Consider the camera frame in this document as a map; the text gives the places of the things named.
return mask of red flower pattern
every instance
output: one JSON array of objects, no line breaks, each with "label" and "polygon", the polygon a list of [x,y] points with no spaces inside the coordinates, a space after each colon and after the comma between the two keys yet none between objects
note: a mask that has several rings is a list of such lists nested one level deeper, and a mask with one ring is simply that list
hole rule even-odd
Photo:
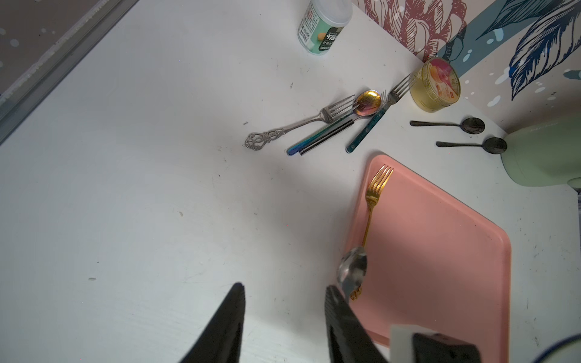
[{"label": "red flower pattern", "polygon": [[466,26],[462,0],[357,0],[356,4],[424,62]]}]

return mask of bottle label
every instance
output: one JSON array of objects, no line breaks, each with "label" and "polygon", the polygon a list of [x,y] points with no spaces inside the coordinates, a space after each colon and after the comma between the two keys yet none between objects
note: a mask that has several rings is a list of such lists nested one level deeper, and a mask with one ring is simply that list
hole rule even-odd
[{"label": "bottle label", "polygon": [[324,22],[311,2],[304,14],[303,21],[300,22],[299,41],[309,52],[323,54],[329,50],[341,30],[343,27],[332,27]]}]

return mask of floral wallpaper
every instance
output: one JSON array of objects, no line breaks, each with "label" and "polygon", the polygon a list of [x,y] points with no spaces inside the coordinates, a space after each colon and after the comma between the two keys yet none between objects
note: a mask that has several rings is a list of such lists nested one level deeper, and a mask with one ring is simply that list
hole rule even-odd
[{"label": "floral wallpaper", "polygon": [[354,0],[376,23],[423,61],[466,27],[462,0]]},{"label": "floral wallpaper", "polygon": [[353,0],[423,61],[448,59],[462,96],[511,132],[581,113],[581,0]]}]

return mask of gold fork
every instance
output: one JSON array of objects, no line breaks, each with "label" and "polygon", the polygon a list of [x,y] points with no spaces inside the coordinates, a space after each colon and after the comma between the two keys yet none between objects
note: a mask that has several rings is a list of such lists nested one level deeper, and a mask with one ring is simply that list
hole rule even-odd
[{"label": "gold fork", "polygon": [[[385,185],[388,183],[389,177],[392,176],[393,168],[386,166],[385,164],[379,169],[377,174],[369,183],[367,187],[367,191],[365,193],[365,200],[367,201],[367,209],[369,211],[369,216],[367,217],[367,227],[365,228],[365,235],[363,236],[363,247],[365,247],[365,243],[367,242],[367,232],[369,232],[369,225],[371,224],[371,215],[373,214],[373,208],[379,202],[379,196],[381,192],[385,188]],[[351,300],[357,300],[357,298],[361,295],[361,286],[351,294]]]}]

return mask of wall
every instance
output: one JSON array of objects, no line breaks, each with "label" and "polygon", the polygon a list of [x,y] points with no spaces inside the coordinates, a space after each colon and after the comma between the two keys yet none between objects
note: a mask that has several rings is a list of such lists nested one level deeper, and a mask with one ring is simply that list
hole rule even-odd
[{"label": "wall", "polygon": [[99,0],[2,0],[0,94],[34,65]]},{"label": "wall", "polygon": [[581,112],[581,0],[353,2],[420,59],[450,59],[462,96],[508,132]]}]

